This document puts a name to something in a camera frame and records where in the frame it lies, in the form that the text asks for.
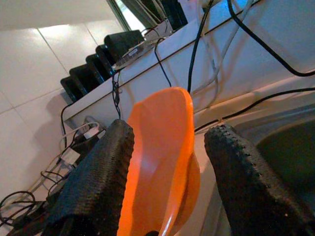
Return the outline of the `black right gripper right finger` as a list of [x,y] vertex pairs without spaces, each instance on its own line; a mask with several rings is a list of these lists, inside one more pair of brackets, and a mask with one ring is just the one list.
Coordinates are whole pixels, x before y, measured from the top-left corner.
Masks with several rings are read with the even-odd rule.
[[209,128],[206,153],[233,236],[315,236],[315,215],[230,125]]

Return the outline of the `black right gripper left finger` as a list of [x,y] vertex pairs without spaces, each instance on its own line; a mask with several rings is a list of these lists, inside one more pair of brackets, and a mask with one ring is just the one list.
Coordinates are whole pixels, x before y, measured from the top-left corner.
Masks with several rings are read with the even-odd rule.
[[134,133],[117,119],[70,174],[52,207],[45,236],[116,236]]

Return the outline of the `orange plastic bowl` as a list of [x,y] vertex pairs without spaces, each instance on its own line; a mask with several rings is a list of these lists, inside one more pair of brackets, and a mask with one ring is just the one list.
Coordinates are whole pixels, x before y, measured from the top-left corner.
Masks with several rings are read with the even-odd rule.
[[134,150],[117,236],[159,235],[172,180],[194,154],[193,105],[180,87],[136,103],[128,118]]

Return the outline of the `white power adapter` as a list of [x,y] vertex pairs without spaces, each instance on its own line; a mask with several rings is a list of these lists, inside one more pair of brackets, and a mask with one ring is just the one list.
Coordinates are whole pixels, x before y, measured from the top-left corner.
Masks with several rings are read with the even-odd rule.
[[80,154],[69,147],[62,154],[61,159],[69,165],[74,165],[74,163],[78,160],[79,157],[80,157]]

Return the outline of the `black power strip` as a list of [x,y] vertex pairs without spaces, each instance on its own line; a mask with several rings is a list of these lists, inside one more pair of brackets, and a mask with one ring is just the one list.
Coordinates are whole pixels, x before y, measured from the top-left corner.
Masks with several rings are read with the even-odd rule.
[[92,150],[92,148],[96,145],[98,140],[105,134],[105,130],[98,132],[94,136],[90,138],[85,138],[83,134],[78,135],[74,138],[74,143],[71,145],[71,148],[77,152],[79,155],[78,159],[76,160],[76,164],[81,162],[87,154]]

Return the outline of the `white charger plug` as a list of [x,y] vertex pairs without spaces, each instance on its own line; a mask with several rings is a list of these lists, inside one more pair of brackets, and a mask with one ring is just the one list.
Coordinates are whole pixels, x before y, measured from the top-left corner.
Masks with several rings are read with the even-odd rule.
[[94,136],[98,136],[106,131],[106,128],[98,122],[88,122],[85,126],[87,130],[83,133],[86,139],[90,139]]

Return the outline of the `orange plastic plate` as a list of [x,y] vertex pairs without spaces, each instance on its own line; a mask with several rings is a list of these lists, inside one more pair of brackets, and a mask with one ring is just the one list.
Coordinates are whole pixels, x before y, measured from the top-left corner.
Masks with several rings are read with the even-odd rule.
[[175,175],[170,189],[164,219],[158,236],[174,236],[188,221],[197,202],[200,188],[200,169],[195,154],[181,174]]

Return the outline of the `stainless steel sink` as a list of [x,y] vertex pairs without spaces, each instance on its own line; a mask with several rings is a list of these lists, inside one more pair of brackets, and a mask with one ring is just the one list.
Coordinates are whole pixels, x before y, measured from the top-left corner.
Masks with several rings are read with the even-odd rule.
[[285,184],[315,198],[315,104],[236,125]]

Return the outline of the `black box charger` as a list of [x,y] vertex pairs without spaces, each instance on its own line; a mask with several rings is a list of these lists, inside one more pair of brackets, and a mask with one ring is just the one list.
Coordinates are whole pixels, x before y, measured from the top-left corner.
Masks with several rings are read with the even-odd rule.
[[94,76],[102,81],[106,81],[113,76],[111,72],[106,70],[97,54],[87,56],[86,63],[90,70],[94,73]]
[[113,65],[115,64],[115,62],[110,52],[108,51],[107,46],[105,44],[98,45],[95,51],[105,70],[110,74],[114,74],[115,69],[113,68]]
[[72,102],[78,101],[85,95],[72,76],[61,79],[60,83]]
[[104,82],[87,64],[70,69],[69,74],[84,95],[88,94]]
[[124,31],[109,34],[104,38],[106,52],[109,55],[111,65],[119,61],[130,48],[144,41],[140,30]]

